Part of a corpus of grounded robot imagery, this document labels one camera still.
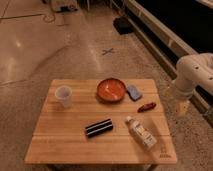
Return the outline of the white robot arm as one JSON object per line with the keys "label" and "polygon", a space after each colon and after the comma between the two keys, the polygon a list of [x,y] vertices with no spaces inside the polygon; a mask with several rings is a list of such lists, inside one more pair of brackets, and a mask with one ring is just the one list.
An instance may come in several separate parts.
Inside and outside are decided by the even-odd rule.
{"label": "white robot arm", "polygon": [[213,53],[183,56],[176,69],[177,77],[172,81],[171,89],[176,99],[177,115],[184,116],[197,86],[213,95]]}

